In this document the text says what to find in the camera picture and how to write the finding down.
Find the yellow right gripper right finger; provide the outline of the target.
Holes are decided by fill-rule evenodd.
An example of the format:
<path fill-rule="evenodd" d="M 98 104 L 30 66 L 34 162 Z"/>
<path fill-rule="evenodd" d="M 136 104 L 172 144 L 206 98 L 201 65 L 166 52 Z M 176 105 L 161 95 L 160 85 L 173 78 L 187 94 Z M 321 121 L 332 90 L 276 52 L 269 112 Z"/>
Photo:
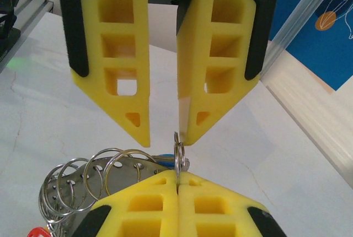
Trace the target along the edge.
<path fill-rule="evenodd" d="M 286 236 L 261 203 L 189 172 L 180 173 L 180 236 Z"/>

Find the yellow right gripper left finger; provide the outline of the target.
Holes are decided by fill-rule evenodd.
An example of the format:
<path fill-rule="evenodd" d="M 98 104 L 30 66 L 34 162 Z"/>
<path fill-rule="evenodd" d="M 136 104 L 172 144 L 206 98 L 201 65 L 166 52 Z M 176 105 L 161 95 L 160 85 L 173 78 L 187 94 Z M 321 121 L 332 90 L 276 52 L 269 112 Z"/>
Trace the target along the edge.
<path fill-rule="evenodd" d="M 177 236 L 175 172 L 162 171 L 96 202 L 73 236 Z"/>

